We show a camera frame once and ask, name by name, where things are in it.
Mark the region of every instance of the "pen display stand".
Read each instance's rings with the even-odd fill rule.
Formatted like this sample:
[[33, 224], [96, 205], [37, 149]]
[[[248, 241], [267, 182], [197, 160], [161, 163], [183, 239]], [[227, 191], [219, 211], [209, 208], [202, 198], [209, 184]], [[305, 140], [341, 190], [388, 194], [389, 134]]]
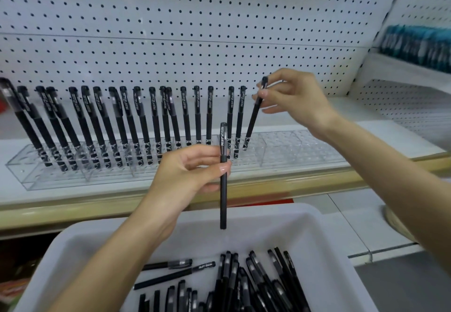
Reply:
[[[235, 149], [235, 136], [232, 135], [230, 160], [233, 171], [345, 161], [335, 149], [314, 138], [307, 130], [254, 133], [246, 148], [244, 141], [245, 138], [242, 138]], [[196, 143], [195, 138], [192, 138], [191, 143]], [[202, 136], [202, 144], [205, 143], [205, 136]], [[169, 145], [172, 150], [176, 150], [176, 144], [174, 138], [171, 138]], [[181, 138], [180, 144], [180, 147], [186, 146], [185, 137]], [[212, 135], [211, 144], [219, 144], [218, 135]], [[126, 145], [119, 143], [112, 146], [106, 143], [104, 147], [94, 143], [90, 149], [82, 143], [77, 149], [71, 144], [66, 149], [57, 145], [55, 150], [45, 148], [41, 153], [32, 145], [27, 145], [6, 166], [26, 190], [111, 184], [153, 179], [159, 161], [167, 151], [163, 139], [158, 153], [153, 138], [147, 145], [143, 139], [139, 140], [139, 145], [134, 145], [131, 140]]]

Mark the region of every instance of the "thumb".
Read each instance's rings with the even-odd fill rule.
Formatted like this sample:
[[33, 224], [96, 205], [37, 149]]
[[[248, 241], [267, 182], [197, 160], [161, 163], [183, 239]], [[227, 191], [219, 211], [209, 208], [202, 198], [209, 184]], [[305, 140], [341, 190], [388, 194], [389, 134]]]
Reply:
[[282, 94], [276, 90], [260, 89], [257, 92], [258, 97], [261, 97], [271, 105], [280, 105], [287, 108], [290, 102], [290, 95]]
[[199, 190], [205, 184], [221, 177], [223, 174], [228, 173], [230, 171], [231, 166], [232, 163], [230, 161], [227, 161], [219, 164], [210, 165], [208, 167], [199, 167], [190, 171], [190, 173], [194, 176], [194, 180]]

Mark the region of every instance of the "white plastic tray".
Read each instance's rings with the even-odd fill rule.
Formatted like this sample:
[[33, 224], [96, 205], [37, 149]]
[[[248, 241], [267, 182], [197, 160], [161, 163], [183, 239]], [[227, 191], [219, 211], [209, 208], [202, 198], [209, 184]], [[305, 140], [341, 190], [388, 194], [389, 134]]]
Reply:
[[[15, 312], [44, 312], [124, 221], [124, 218], [74, 224], [55, 238], [39, 264]], [[240, 264], [254, 250], [270, 278], [277, 277], [267, 250], [288, 250], [313, 312], [377, 311], [348, 258], [334, 245], [322, 215], [307, 204], [283, 204], [228, 209], [227, 230], [219, 229], [219, 210], [184, 212], [171, 237], [153, 254], [151, 262], [193, 258], [194, 265], [217, 261], [219, 254], [238, 252]], [[167, 274], [151, 270], [137, 282]], [[217, 268], [184, 277], [187, 287], [199, 291], [205, 301], [214, 289]], [[161, 289], [161, 308], [166, 289], [180, 279], [138, 291], [131, 291], [121, 312], [138, 310], [139, 294], [146, 293], [153, 304], [153, 292]]]

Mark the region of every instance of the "forearm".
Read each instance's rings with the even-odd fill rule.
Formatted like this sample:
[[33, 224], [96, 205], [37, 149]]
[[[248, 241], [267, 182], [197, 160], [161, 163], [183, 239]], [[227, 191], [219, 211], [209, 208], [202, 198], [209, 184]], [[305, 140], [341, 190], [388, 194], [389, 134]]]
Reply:
[[426, 249], [451, 269], [451, 184], [357, 124], [337, 117], [325, 132], [365, 182]]
[[49, 312], [120, 309], [143, 265], [160, 243], [161, 223], [152, 216], [141, 215], [133, 214], [117, 229]]

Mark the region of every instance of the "hand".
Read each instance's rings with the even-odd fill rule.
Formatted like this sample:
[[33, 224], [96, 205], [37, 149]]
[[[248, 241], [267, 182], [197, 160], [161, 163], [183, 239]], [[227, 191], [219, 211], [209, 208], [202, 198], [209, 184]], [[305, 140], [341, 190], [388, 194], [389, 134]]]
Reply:
[[309, 72], [293, 69], [279, 69], [268, 76], [267, 89], [260, 89], [257, 95], [263, 99], [261, 108], [265, 114], [287, 111], [298, 123], [307, 127], [313, 136], [324, 140], [324, 133], [338, 113], [324, 96], [315, 78]]
[[166, 239], [193, 197], [197, 193], [218, 190], [219, 184], [210, 182], [224, 173], [230, 174], [232, 163], [221, 163], [220, 155], [219, 146], [206, 145], [165, 153], [152, 185], [135, 213], [143, 213], [144, 219], [157, 216], [163, 229], [161, 239]]

